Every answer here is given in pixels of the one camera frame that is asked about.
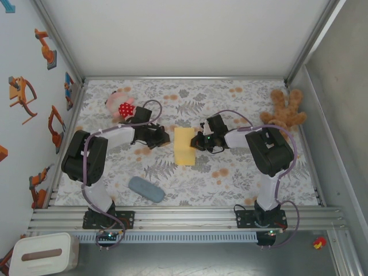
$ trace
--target yellow sponge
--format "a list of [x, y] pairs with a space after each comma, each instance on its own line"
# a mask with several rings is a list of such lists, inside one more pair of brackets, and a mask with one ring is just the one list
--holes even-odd
[[180, 166], [196, 164], [196, 149], [190, 146], [190, 140], [196, 135], [194, 128], [174, 129], [174, 159]]

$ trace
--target gray eraser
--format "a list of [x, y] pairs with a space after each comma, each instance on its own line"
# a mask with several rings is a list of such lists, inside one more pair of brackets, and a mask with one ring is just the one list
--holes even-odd
[[151, 182], [148, 182], [147, 180], [140, 177], [133, 177], [129, 181], [128, 187], [132, 191], [136, 192], [142, 197], [145, 197], [148, 200], [153, 201], [154, 203], [161, 202], [165, 196], [165, 192], [161, 188], [158, 188]]

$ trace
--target patterned mat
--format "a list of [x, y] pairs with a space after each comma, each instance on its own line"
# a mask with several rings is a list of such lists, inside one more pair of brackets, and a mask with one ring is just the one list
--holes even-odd
[[[259, 113], [273, 111], [272, 89], [286, 93], [281, 80], [91, 80], [88, 84], [76, 129], [94, 132], [114, 124], [104, 102], [112, 91], [123, 88], [142, 105], [157, 99], [163, 105], [158, 120], [174, 139], [175, 127], [199, 129], [204, 119], [223, 109], [233, 109], [260, 125]], [[154, 103], [147, 105], [158, 113]], [[245, 120], [232, 113], [223, 113], [228, 128], [246, 126]], [[295, 168], [281, 182], [280, 199], [298, 205], [317, 205], [309, 168], [301, 146], [300, 134], [293, 131], [298, 147]], [[246, 148], [225, 150], [217, 155], [197, 151], [195, 166], [174, 163], [173, 143], [155, 148], [125, 144], [108, 152], [105, 185], [116, 205], [156, 205], [128, 188], [133, 176], [140, 176], [161, 187], [166, 196], [161, 206], [231, 206], [252, 205], [260, 187], [260, 172]], [[55, 205], [87, 205], [80, 184], [63, 174]]]

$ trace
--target stuffed animal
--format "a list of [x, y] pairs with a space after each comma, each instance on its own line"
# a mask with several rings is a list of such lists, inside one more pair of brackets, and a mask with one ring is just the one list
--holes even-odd
[[125, 92], [112, 92], [105, 105], [111, 112], [114, 119], [123, 118], [124, 120], [133, 117], [136, 107], [133, 106], [134, 98], [131, 98]]
[[[271, 92], [271, 99], [274, 103], [275, 113], [271, 115], [268, 112], [262, 112], [259, 117], [263, 123], [275, 124], [289, 131], [293, 125], [300, 125], [305, 122], [305, 112], [298, 113], [299, 105], [303, 100], [302, 91], [294, 89], [290, 93], [287, 107], [285, 106], [285, 97], [281, 90], [273, 90]], [[281, 134], [286, 140], [288, 139], [285, 132], [281, 131]]]

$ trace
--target pink stuffed toy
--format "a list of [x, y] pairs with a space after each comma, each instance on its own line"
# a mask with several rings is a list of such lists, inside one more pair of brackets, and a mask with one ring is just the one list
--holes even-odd
[[136, 107], [133, 106], [134, 99], [130, 98], [125, 92], [112, 92], [105, 102], [107, 109], [113, 118], [123, 117], [125, 120], [134, 116]]

